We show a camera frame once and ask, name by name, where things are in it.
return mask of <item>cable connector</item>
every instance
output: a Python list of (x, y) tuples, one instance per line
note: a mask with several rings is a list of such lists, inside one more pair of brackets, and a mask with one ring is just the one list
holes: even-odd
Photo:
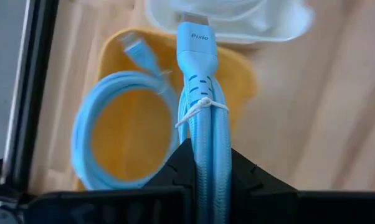
[(145, 40), (137, 37), (134, 32), (129, 32), (121, 37), (119, 42), (124, 48), (124, 53), (137, 66), (156, 76), (161, 76), (161, 70), (157, 66), (157, 57)]
[(224, 109), (229, 112), (229, 109), (226, 105), (215, 102), (212, 99), (205, 96), (201, 98), (201, 100), (199, 100), (195, 105), (189, 108), (189, 110), (186, 112), (183, 118), (180, 119), (178, 123), (175, 124), (175, 128), (178, 128), (180, 125), (182, 125), (183, 123), (191, 119), (194, 115), (198, 114), (203, 108), (209, 107), (209, 106), (215, 106), (215, 107)]
[(189, 104), (205, 96), (213, 100), (212, 79), (218, 69), (217, 42), (206, 17), (182, 14), (176, 36), (176, 51), (178, 65), (184, 75), (184, 86), (190, 96)]

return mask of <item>wooden surface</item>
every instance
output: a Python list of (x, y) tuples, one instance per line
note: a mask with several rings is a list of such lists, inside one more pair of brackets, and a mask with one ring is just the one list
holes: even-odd
[[(148, 26), (143, 0), (60, 1), (30, 191), (73, 190), (70, 131), (116, 31)], [(259, 91), (233, 147), (299, 189), (375, 190), (375, 0), (308, 0), (311, 30), (242, 52)]]

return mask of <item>white container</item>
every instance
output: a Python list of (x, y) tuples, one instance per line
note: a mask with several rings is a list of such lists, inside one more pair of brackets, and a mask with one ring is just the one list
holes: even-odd
[[(228, 20), (205, 15), (219, 43), (252, 45), (292, 40), (311, 27), (315, 16), (304, 0), (262, 0), (255, 4), (252, 9)], [(197, 13), (188, 7), (183, 10)], [(181, 11), (181, 6), (175, 7), (173, 0), (147, 0), (145, 7), (149, 22), (172, 34), (176, 33)]]

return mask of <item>light blue cable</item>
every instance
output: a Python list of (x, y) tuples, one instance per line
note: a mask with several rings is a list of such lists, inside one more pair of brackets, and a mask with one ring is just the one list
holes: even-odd
[[(214, 77), (218, 67), (217, 45), (208, 25), (180, 23), (177, 59), (184, 74), (179, 120), (204, 97), (225, 104)], [(189, 129), (197, 171), (197, 223), (227, 223), (232, 172), (227, 111), (215, 106), (203, 108), (189, 120)], [(187, 126), (183, 124), (179, 127), (180, 142), (185, 140), (186, 133)]]
[[(88, 190), (131, 189), (145, 185), (178, 147), (178, 134), (174, 128), (178, 116), (178, 99), (156, 65), (156, 57), (143, 40), (137, 40), (125, 53), (140, 67), (153, 72), (152, 76), (135, 71), (116, 72), (100, 80), (83, 101), (72, 131), (72, 165), (76, 175)], [(92, 129), (98, 115), (118, 95), (136, 89), (149, 89), (157, 93), (171, 114), (171, 142), (164, 162), (147, 177), (134, 181), (121, 181), (105, 172), (92, 154)]]

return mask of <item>yellow bowl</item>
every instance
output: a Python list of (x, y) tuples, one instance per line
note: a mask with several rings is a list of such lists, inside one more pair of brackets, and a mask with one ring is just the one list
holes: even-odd
[[(183, 74), (176, 61), (175, 36), (146, 29), (121, 30), (105, 43), (97, 80), (123, 70), (141, 70), (124, 53), (120, 36), (135, 32), (147, 41), (161, 69), (170, 70), (169, 81), (180, 95)], [(256, 79), (252, 65), (243, 56), (218, 47), (221, 84), (233, 132), (244, 103), (254, 95)], [(115, 98), (99, 116), (92, 138), (93, 154), (103, 168), (123, 180), (142, 178), (161, 164), (170, 141), (170, 114), (162, 99), (149, 90), (129, 91)]]

